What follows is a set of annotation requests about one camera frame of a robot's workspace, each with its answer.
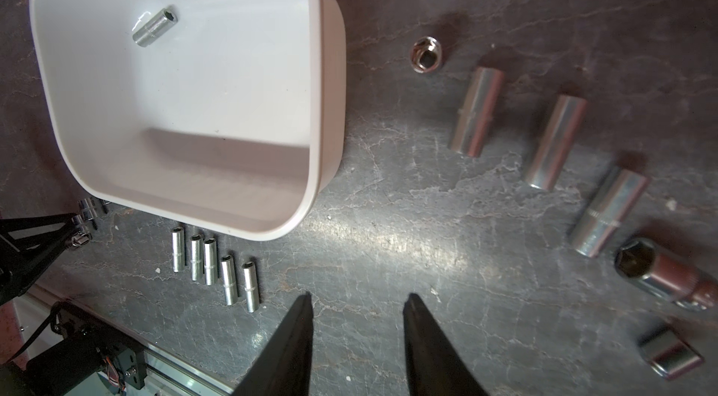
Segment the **hexagonal socket opening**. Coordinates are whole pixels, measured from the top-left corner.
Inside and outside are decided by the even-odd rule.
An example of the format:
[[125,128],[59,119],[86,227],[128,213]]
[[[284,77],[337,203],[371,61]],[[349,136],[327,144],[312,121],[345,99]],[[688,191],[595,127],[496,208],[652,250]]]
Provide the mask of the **hexagonal socket opening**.
[[645,239],[634,239],[618,249],[615,267],[620,275],[631,279],[649,274],[655,260],[656,248]]

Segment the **white container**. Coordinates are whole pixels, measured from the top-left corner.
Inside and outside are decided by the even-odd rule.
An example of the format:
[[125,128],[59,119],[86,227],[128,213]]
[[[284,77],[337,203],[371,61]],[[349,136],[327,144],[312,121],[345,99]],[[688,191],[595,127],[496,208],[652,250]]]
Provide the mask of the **white container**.
[[[166,6],[177,24],[136,45]],[[30,20],[59,149],[91,194],[269,240],[336,174],[336,0],[30,0]]]

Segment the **wire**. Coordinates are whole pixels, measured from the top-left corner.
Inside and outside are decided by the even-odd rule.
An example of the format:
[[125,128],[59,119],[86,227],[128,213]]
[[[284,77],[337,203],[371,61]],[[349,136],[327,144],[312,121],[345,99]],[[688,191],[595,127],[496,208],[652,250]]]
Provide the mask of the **wire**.
[[30,347],[30,345],[32,344],[33,341],[37,340],[37,338],[40,337],[40,334],[42,334],[42,331],[44,331],[45,328],[48,327],[49,324],[51,322],[53,322],[58,317],[58,312],[62,308],[63,303],[64,303],[64,301],[59,301],[52,305],[52,308],[50,309],[49,315],[47,316],[47,318],[40,323],[40,326],[37,329],[35,329],[35,332],[33,332],[32,335],[30,336],[30,338],[28,338],[27,341],[25,341],[25,344],[22,346],[22,348],[20,348],[12,357],[7,359],[7,362],[5,362],[3,364],[3,366],[9,364],[14,359],[17,359],[23,352],[25,352],[25,350],[27,348]]
[[105,364],[107,364],[107,382],[109,382],[113,387],[119,388],[120,392],[124,392],[125,383],[121,381],[120,373],[117,372],[117,368],[115,368],[112,360],[110,360],[110,356],[105,356],[104,361]]

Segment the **dark table surface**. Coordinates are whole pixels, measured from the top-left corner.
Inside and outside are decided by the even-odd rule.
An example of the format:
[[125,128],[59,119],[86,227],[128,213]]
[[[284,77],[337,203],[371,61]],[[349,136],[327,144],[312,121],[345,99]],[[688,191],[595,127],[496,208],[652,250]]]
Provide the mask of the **dark table surface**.
[[[114,206],[95,241],[41,284],[239,380],[292,301],[314,297],[313,395],[405,395],[401,309],[422,296],[477,380],[499,395],[712,395],[716,311],[689,313],[623,282],[612,251],[646,231],[718,275],[718,0],[338,0],[347,30],[346,146],[297,229],[220,236],[256,257],[261,310],[171,270],[175,222]],[[85,195],[52,134],[28,0],[0,0],[0,211],[76,210]],[[407,51],[433,34],[432,76]],[[506,71],[478,159],[446,144],[476,64]],[[560,91],[589,101],[556,189],[521,181]],[[566,233],[616,160],[653,181],[595,260]],[[706,364],[667,384],[636,338],[669,321]]]

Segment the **chrome socket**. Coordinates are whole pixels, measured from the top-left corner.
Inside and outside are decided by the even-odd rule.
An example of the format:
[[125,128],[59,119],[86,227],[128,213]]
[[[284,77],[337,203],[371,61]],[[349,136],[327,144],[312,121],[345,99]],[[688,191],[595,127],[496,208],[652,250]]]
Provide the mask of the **chrome socket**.
[[689,311],[703,311],[718,301],[718,281],[687,260],[644,237],[616,251],[619,275],[636,287]]
[[177,23],[177,15],[171,8],[162,8],[159,13],[152,16],[147,24],[142,25],[132,34],[132,40],[140,47],[147,47],[155,42]]
[[242,265],[244,275],[244,294],[247,298],[247,311],[252,313],[259,308],[259,287],[257,286],[257,269],[254,262],[248,261]]
[[411,47],[410,60],[415,72],[429,74],[442,65],[442,45],[431,36],[425,36]]
[[459,110],[450,150],[472,158],[481,154],[503,79],[503,72],[495,68],[476,69]]
[[560,95],[553,107],[524,181],[531,187],[553,190],[581,126],[588,102],[577,96]]
[[205,240],[205,284],[214,285],[217,280],[217,240]]
[[200,280],[204,273],[204,250],[205,239],[202,234],[195,234],[190,237],[190,271],[192,280]]
[[237,291],[237,275],[234,270],[234,259],[232,256],[222,257],[220,262],[220,274],[222,275],[222,286],[225,290],[225,304],[231,306],[237,302],[239,293]]
[[614,168],[571,232],[571,246],[584,256],[598,256],[649,181],[636,172]]
[[77,204],[80,206],[80,217],[83,221],[91,221],[105,214],[104,206],[94,196],[83,198]]
[[172,271],[178,273],[184,270],[184,228],[181,226],[172,230]]
[[703,357],[667,328],[638,345],[643,359],[665,380],[673,380],[703,364]]

